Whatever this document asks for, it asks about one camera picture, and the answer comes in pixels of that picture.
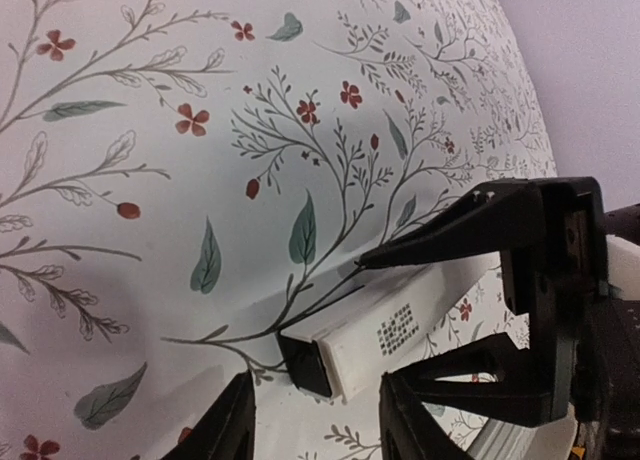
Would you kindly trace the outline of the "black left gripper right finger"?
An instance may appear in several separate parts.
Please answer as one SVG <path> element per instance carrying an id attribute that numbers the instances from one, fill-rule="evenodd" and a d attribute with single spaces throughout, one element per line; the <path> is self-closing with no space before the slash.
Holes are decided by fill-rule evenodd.
<path id="1" fill-rule="evenodd" d="M 473 460 L 450 439 L 399 375 L 384 374 L 379 394 L 384 460 Z"/>

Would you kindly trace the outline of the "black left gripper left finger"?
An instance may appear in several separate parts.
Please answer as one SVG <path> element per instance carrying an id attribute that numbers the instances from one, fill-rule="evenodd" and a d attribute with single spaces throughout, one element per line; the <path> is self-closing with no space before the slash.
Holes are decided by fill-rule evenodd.
<path id="1" fill-rule="evenodd" d="M 253 377 L 241 372 L 164 460 L 252 460 L 255 428 Z"/>

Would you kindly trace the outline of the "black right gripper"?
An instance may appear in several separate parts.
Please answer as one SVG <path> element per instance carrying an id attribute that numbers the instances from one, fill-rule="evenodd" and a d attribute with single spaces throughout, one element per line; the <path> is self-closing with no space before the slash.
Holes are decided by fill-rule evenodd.
<path id="1" fill-rule="evenodd" d="M 529 316 L 529 346 L 506 333 L 391 374 L 422 403 L 521 426 L 564 417 L 576 348 L 608 281 L 601 189 L 592 177 L 484 182 L 425 225 L 362 254 L 366 269 L 500 252 L 504 300 Z"/>

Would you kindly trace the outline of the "white remote control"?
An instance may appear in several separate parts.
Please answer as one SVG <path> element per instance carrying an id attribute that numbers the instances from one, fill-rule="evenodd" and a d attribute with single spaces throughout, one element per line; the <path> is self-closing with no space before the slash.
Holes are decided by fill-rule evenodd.
<path id="1" fill-rule="evenodd" d="M 371 271 L 362 288 L 278 333 L 290 379 L 321 400 L 352 399 L 393 369 L 498 263 L 490 253 Z"/>

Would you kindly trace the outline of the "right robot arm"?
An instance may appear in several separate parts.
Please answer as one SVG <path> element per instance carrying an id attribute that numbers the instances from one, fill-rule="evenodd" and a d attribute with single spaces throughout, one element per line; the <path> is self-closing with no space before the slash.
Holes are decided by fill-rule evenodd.
<path id="1" fill-rule="evenodd" d="M 504 300 L 529 318 L 381 380 L 387 459 L 463 459 L 427 411 L 450 406 L 539 427 L 573 413 L 589 459 L 639 455 L 639 298 L 610 282 L 610 241 L 639 242 L 639 209 L 605 212 L 591 177 L 481 183 L 424 226 L 364 253 L 366 269 L 498 253 Z"/>

